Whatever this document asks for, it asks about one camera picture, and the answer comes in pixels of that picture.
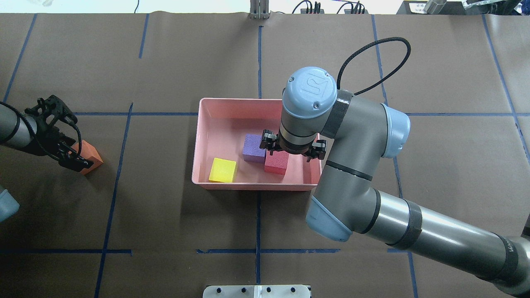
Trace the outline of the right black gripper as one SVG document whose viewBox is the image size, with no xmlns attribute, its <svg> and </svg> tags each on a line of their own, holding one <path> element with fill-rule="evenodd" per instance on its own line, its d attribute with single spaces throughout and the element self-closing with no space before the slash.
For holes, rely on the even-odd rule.
<svg viewBox="0 0 530 298">
<path fill-rule="evenodd" d="M 293 144 L 285 139 L 279 138 L 271 130 L 263 130 L 259 148 L 266 150 L 267 153 L 273 154 L 276 150 L 286 151 L 293 155 L 306 156 L 306 162 L 309 163 L 311 160 L 324 160 L 326 156 L 327 141 L 325 139 L 315 140 L 313 143 L 307 143 L 303 145 Z"/>
</svg>

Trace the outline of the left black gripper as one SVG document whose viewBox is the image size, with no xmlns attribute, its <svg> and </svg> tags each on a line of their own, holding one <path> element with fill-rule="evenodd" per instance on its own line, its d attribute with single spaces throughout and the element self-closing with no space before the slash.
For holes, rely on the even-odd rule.
<svg viewBox="0 0 530 298">
<path fill-rule="evenodd" d="M 81 156 L 82 142 L 74 142 L 69 145 L 69 137 L 57 127 L 48 127 L 46 125 L 37 125 L 36 129 L 36 156 L 54 156 L 58 164 L 63 168 L 75 172 L 89 170 L 94 162 Z"/>
</svg>

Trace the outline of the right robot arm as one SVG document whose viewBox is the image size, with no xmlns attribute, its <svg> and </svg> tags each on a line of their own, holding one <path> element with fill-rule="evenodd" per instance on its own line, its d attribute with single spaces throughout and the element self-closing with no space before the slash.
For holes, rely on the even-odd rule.
<svg viewBox="0 0 530 298">
<path fill-rule="evenodd" d="M 363 234 L 528 298 L 528 236 L 505 238 L 372 187 L 379 161 L 401 152 L 410 127 L 405 113 L 304 67 L 283 90 L 278 132 L 264 130 L 260 147 L 325 160 L 306 215 L 318 234 L 339 242 Z"/>
</svg>

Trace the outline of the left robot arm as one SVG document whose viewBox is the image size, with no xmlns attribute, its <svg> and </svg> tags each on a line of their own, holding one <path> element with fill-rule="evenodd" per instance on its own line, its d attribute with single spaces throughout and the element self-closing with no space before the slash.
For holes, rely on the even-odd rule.
<svg viewBox="0 0 530 298">
<path fill-rule="evenodd" d="M 48 156 L 63 168 L 87 174 L 103 164 L 81 136 L 77 117 L 58 97 L 39 98 L 24 113 L 1 102 L 0 144 L 35 156 Z"/>
</svg>

